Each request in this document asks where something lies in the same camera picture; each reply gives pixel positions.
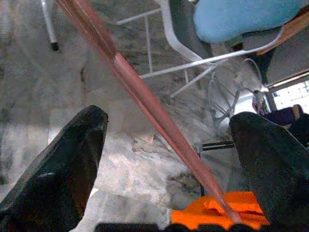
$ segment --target floor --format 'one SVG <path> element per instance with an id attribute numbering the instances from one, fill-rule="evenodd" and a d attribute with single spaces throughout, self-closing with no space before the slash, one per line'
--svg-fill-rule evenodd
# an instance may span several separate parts
<path id="1" fill-rule="evenodd" d="M 172 209 L 184 209 L 200 195 L 199 183 L 162 136 L 111 76 L 83 37 L 51 1 L 60 51 L 52 52 L 40 1 L 4 1 L 0 64 L 0 200 L 31 161 L 81 109 L 91 104 L 109 115 L 98 177 L 84 219 L 74 231 L 91 232 L 98 222 L 170 222 Z M 156 9 L 152 1 L 93 0 L 108 22 L 119 51 L 139 74 L 148 72 L 143 19 L 117 26 L 115 21 Z M 183 64 L 165 39 L 160 14 L 149 17 L 154 70 Z M 213 52 L 228 51 L 223 44 Z M 175 98 L 184 73 L 145 79 L 192 144 L 230 139 L 228 118 L 243 87 L 262 86 L 249 63 L 234 58 Z M 200 70 L 188 70 L 193 78 Z M 242 91 L 235 111 L 252 111 L 252 95 Z M 247 188 L 234 149 L 202 154 L 224 191 Z"/>

